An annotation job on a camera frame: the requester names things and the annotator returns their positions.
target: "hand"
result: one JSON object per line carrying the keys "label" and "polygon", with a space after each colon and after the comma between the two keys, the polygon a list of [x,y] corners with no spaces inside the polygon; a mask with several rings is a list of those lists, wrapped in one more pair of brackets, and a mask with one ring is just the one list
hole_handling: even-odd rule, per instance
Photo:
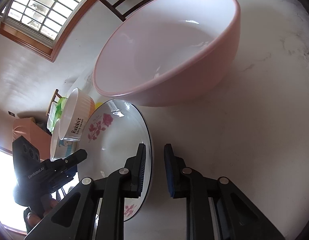
{"label": "hand", "polygon": [[[57,204],[58,204],[57,200],[51,199],[50,200],[51,208],[48,211],[46,211],[43,215],[46,216],[49,213],[49,211],[53,209]],[[27,221],[31,227],[35,227],[41,221],[41,218],[38,217],[35,213],[29,213],[27,215]]]}

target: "yellow object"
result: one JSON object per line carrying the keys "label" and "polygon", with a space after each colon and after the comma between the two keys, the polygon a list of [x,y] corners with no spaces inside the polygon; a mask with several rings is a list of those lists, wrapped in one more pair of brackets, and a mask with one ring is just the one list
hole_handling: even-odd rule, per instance
{"label": "yellow object", "polygon": [[98,102],[98,103],[96,103],[96,109],[99,107],[99,106],[101,106],[103,103],[101,103],[101,102]]}

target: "pink bowl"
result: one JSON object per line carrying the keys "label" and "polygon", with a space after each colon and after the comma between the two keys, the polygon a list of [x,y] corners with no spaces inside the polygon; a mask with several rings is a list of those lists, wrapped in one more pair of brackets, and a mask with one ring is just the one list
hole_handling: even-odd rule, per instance
{"label": "pink bowl", "polygon": [[103,96],[142,106],[191,100],[224,77],[239,37],[237,0],[154,0],[109,38],[93,84]]}

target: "black metal arm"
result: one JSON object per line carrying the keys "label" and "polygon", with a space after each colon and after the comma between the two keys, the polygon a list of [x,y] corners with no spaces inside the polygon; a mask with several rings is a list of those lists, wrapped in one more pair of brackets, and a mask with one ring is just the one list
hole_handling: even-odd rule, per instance
{"label": "black metal arm", "polygon": [[222,240],[285,239],[228,178],[203,177],[174,156],[171,144],[165,145],[165,166],[171,197],[187,198],[187,240],[214,239],[211,209]]}
{"label": "black metal arm", "polygon": [[92,239],[102,198],[96,240],[123,240],[124,199],[141,196],[145,159],[145,145],[139,144],[136,156],[128,158],[124,168],[96,181],[82,179],[25,239]]}

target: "window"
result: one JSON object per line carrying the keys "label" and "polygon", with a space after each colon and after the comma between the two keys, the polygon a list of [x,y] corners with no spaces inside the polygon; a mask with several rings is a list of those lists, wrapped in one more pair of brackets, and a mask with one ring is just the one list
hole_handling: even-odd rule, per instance
{"label": "window", "polygon": [[4,22],[52,46],[82,0],[13,0],[2,12]]}
{"label": "window", "polygon": [[[13,167],[13,157],[0,151],[0,221],[3,225],[19,231],[26,232],[23,218],[23,211],[26,209],[14,202],[13,188],[16,185],[16,176]],[[66,193],[71,186],[77,185],[79,182],[78,175],[73,178],[63,188]]]}
{"label": "window", "polygon": [[[86,1],[10,0],[0,15],[0,33],[54,61],[54,49],[60,49],[65,39],[63,31]],[[86,10],[93,3],[89,1]]]}

